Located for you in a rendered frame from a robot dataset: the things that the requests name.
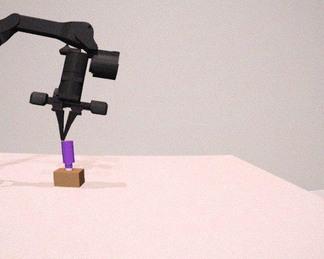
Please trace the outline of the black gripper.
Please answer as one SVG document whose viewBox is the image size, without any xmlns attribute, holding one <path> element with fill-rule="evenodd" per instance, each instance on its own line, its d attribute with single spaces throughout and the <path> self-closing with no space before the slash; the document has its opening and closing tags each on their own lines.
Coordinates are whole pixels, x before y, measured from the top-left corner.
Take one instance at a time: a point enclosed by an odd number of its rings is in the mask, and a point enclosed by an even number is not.
<svg viewBox="0 0 324 259">
<path fill-rule="evenodd" d="M 83 90 L 85 75 L 74 72 L 62 72 L 58 98 L 49 97 L 47 93 L 33 91 L 30 96 L 29 103 L 44 106 L 46 104 L 52 105 L 51 110 L 56 113 L 57 121 L 59 125 L 59 134 L 61 141 L 65 140 L 65 137 L 75 120 L 77 115 L 82 115 L 83 110 L 89 110 L 93 114 L 106 115 L 107 114 L 107 102 L 91 100 L 91 103 L 80 102 Z M 66 102 L 60 101 L 66 100 Z M 76 101 L 76 104 L 71 103 Z M 64 130 L 64 107 L 70 107 L 67 122 Z"/>
</svg>

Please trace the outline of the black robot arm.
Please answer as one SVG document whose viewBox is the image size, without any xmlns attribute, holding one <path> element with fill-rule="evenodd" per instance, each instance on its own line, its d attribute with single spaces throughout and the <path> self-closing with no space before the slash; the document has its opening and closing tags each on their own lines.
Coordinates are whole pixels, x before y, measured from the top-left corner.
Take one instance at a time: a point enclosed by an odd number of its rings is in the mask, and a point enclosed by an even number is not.
<svg viewBox="0 0 324 259">
<path fill-rule="evenodd" d="M 88 59 L 93 77 L 116 80 L 119 54 L 117 51 L 99 50 L 93 38 L 94 31 L 87 22 L 56 22 L 13 13 L 0 20 L 0 46 L 16 32 L 25 32 L 61 40 L 66 45 L 59 50 L 65 55 L 63 72 L 85 75 Z M 69 45 L 77 48 L 70 48 Z M 86 53 L 82 53 L 83 49 Z"/>
</svg>

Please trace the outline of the white marker with purple band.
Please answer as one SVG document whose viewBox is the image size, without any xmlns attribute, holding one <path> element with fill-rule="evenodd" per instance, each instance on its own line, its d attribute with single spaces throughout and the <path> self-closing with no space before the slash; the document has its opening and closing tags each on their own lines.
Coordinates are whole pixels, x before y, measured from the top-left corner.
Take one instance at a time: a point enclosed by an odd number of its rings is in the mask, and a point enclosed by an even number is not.
<svg viewBox="0 0 324 259">
<path fill-rule="evenodd" d="M 72 171 L 73 170 L 72 163 L 65 163 L 65 170 Z"/>
</svg>

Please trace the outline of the purple marker cap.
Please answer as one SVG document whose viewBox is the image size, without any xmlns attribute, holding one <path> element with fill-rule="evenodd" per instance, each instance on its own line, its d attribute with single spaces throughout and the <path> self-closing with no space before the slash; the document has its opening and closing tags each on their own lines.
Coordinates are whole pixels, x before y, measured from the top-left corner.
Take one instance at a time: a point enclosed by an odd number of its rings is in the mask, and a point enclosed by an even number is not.
<svg viewBox="0 0 324 259">
<path fill-rule="evenodd" d="M 74 163 L 73 141 L 61 141 L 63 163 Z"/>
</svg>

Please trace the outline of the brown rectangular block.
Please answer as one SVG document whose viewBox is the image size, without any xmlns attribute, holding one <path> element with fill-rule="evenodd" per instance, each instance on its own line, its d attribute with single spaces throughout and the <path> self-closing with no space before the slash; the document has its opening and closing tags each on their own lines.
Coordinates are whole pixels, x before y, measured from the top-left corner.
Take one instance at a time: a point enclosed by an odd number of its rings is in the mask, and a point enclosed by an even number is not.
<svg viewBox="0 0 324 259">
<path fill-rule="evenodd" d="M 83 168 L 73 168 L 72 171 L 66 171 L 65 168 L 59 168 L 53 172 L 53 181 L 55 187 L 78 187 L 85 183 L 85 172 Z"/>
</svg>

